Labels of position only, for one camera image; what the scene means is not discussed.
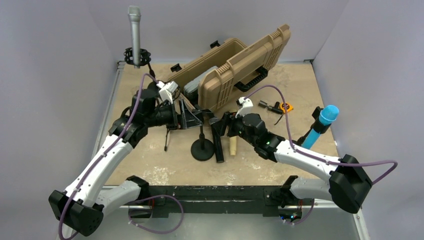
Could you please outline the black microphone silver grille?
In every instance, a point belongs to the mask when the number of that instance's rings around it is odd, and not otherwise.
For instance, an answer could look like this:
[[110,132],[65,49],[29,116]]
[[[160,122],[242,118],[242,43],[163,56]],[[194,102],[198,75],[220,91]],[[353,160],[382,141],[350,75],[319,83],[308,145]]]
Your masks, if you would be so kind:
[[222,141],[221,141],[221,135],[219,134],[218,130],[216,130],[214,127],[211,127],[212,137],[213,137],[213,145],[214,145],[214,153],[216,162],[218,164],[224,163],[224,153],[222,148]]

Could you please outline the cream microphone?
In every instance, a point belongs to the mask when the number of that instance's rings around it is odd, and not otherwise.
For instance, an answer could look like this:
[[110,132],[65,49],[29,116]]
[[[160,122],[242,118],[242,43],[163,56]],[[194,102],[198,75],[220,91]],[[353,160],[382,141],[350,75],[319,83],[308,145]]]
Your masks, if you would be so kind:
[[229,154],[235,156],[237,154],[237,137],[233,136],[229,138]]

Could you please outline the black tripod shock mount stand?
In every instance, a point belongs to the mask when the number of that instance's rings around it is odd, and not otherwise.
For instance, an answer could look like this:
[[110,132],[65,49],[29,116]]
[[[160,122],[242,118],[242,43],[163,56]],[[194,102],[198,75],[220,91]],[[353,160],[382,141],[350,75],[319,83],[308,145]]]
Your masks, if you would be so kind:
[[[178,86],[173,94],[173,101],[176,101],[179,96],[181,94],[181,87]],[[170,128],[166,128],[166,135],[165,135],[165,144],[164,144],[164,151],[166,152],[168,150],[168,138],[169,138],[169,133],[171,132]]]

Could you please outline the black round base stand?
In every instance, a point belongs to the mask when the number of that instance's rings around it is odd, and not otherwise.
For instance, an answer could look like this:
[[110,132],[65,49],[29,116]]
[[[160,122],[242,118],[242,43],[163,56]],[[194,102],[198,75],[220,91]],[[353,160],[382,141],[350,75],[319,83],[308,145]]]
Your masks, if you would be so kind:
[[203,113],[200,110],[196,110],[193,114],[201,120],[201,125],[199,127],[199,136],[195,140],[190,148],[191,155],[200,162],[207,161],[211,159],[215,153],[214,144],[209,139],[206,139],[204,134],[204,117]]

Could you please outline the blue microphone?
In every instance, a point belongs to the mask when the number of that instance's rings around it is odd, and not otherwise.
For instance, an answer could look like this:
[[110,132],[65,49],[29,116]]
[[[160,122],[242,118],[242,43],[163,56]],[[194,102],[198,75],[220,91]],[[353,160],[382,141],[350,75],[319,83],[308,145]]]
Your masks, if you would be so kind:
[[331,124],[337,119],[339,113],[340,110],[335,105],[327,105],[324,107],[319,117],[316,119],[313,129],[310,131],[301,147],[310,149],[320,136],[330,128]]

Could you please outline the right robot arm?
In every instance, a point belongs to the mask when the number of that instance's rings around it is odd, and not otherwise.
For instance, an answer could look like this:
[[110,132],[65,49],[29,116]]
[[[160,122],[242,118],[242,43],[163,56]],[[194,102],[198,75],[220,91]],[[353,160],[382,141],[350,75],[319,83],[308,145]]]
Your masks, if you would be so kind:
[[355,157],[325,156],[291,144],[288,139],[268,131],[257,113],[237,117],[234,112],[225,112],[222,118],[211,118],[209,124],[215,136],[240,137],[261,158],[291,165],[315,176],[308,179],[291,175],[275,195],[282,206],[303,199],[320,199],[356,214],[373,186]]

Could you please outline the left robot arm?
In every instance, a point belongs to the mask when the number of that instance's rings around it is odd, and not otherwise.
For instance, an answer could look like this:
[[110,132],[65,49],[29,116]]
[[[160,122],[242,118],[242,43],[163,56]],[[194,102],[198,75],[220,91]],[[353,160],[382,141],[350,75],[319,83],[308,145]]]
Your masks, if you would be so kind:
[[54,190],[49,204],[59,220],[59,237],[63,227],[85,237],[93,234],[106,215],[127,203],[142,205],[152,199],[149,183],[130,176],[121,185],[101,192],[120,162],[138,145],[149,128],[166,126],[168,130],[185,130],[202,126],[203,122],[177,101],[180,112],[170,100],[157,103],[159,89],[139,89],[127,107],[114,121],[97,154],[83,172],[63,191]]

